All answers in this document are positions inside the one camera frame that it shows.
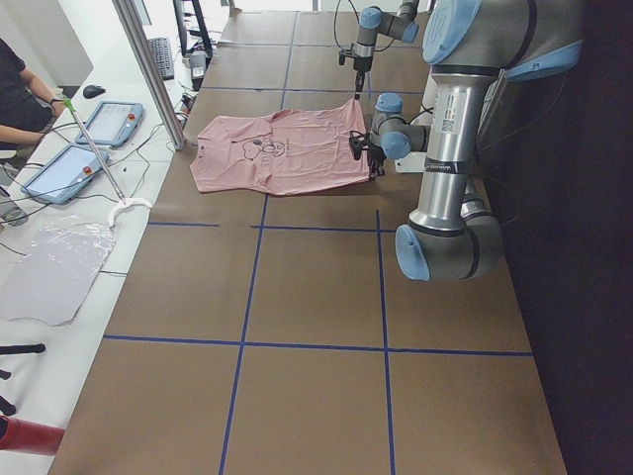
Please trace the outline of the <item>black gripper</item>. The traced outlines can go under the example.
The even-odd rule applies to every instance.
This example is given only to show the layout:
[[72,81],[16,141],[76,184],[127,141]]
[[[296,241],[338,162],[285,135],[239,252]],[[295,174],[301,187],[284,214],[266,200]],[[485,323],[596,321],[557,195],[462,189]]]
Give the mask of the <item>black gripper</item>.
[[366,155],[371,178],[385,175],[385,154],[378,145],[372,143],[369,133],[350,131],[348,144],[355,160],[359,161],[363,154]]
[[339,64],[343,65],[347,58],[353,60],[353,69],[356,70],[354,83],[354,99],[359,100],[364,89],[365,76],[372,68],[374,46],[352,44],[350,47],[341,47],[338,53]]

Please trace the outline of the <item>silver UR robot arm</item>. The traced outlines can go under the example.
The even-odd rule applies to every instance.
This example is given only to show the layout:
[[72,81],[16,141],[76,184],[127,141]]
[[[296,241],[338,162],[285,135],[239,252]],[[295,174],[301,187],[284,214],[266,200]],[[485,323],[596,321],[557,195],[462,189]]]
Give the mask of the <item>silver UR robot arm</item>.
[[352,60],[356,73],[354,99],[359,100],[365,79],[371,71],[377,49],[378,36],[412,44],[416,39],[419,25],[415,21],[418,1],[404,1],[395,14],[383,11],[377,6],[365,8],[358,17],[358,31],[355,43],[350,47],[340,47],[338,63],[344,65],[347,58]]
[[419,200],[396,232],[396,254],[409,279],[469,279],[493,269],[502,254],[500,226],[472,178],[485,97],[499,78],[533,80],[574,67],[582,50],[581,1],[439,1],[424,27],[418,5],[396,13],[362,11],[351,59],[356,87],[372,66],[378,36],[422,42],[436,86],[432,121],[408,123],[402,100],[382,94],[366,142],[377,160],[425,155]]

